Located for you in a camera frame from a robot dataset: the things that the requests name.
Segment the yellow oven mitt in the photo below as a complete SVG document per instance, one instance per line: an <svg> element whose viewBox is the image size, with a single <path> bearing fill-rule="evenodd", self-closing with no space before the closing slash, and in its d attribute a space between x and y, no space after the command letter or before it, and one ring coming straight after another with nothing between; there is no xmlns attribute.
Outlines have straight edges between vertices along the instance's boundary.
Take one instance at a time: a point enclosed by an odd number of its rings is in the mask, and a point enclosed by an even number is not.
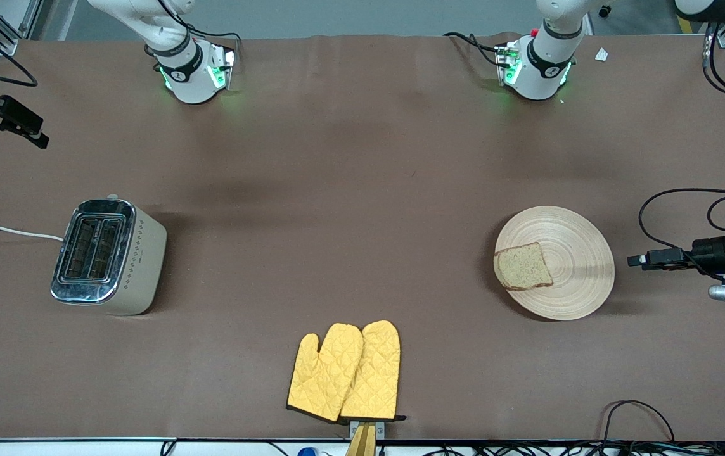
<svg viewBox="0 0 725 456"><path fill-rule="evenodd" d="M363 335L351 324L334 323L318 350L317 334L301 340L286 407L335 422L363 355Z"/></svg>
<svg viewBox="0 0 725 456"><path fill-rule="evenodd" d="M399 332L390 321L362 330L362 360L340 415L353 419L394 419L399 383Z"/></svg>

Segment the wooden plate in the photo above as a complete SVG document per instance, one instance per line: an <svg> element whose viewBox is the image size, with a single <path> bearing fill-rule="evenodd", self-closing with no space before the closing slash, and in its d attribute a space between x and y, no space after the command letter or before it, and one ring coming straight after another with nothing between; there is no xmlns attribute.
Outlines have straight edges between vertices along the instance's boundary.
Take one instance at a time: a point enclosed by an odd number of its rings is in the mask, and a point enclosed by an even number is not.
<svg viewBox="0 0 725 456"><path fill-rule="evenodd" d="M551 320L576 320L605 302L615 266L608 241L596 226L566 208L539 206L508 221L495 252L539 242L553 286L507 291L524 308Z"/></svg>

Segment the bread slice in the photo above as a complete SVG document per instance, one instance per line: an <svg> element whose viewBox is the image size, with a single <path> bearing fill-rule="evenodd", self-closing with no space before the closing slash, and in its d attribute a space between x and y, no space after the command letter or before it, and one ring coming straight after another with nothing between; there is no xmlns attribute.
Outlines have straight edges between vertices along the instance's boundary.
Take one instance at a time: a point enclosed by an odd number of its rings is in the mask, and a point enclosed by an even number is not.
<svg viewBox="0 0 725 456"><path fill-rule="evenodd" d="M525 291L552 286L551 273L542 257L540 243L505 248L495 254L495 275L505 289Z"/></svg>

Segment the brown table surface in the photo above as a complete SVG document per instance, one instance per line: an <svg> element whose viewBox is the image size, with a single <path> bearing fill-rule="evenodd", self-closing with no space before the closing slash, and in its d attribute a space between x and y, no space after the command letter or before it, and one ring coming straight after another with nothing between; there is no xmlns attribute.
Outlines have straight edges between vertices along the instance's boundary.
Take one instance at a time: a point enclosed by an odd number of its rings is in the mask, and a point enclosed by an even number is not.
<svg viewBox="0 0 725 456"><path fill-rule="evenodd" d="M0 436L345 435L285 410L298 341L388 319L409 417L391 438L596 438L635 398L679 439L725 440L725 303L696 272L626 266L658 248L636 223L646 197L725 187L701 44L588 37L571 81L531 102L460 41L247 41L238 90L186 106L141 43L22 43L40 85L0 94L52 141L0 133L0 225L62 234L116 193L169 243L151 311L123 318L50 297L58 243L0 234ZM719 235L712 199L669 196L647 220L689 246ZM536 205L608 239L617 282L594 315L539 320L496 281L499 229ZM611 437L664 432L630 408Z"/></svg>

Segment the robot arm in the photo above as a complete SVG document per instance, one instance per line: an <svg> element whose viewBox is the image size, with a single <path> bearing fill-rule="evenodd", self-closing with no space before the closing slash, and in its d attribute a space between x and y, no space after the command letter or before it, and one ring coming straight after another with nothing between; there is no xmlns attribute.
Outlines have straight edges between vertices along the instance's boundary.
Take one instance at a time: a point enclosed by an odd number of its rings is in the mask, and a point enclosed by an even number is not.
<svg viewBox="0 0 725 456"><path fill-rule="evenodd" d="M235 52L192 37L188 27L169 15L190 12L195 0L88 1L143 38L160 63L165 86L180 101L202 103L229 86Z"/></svg>
<svg viewBox="0 0 725 456"><path fill-rule="evenodd" d="M582 17L602 0L537 0L542 27L497 50L498 79L531 100L550 98L565 83L582 41Z"/></svg>
<svg viewBox="0 0 725 456"><path fill-rule="evenodd" d="M188 29L171 18L158 0L89 0L89 4L134 30L154 50L174 49L188 36ZM190 12L194 5L193 0L166 2L177 15Z"/></svg>

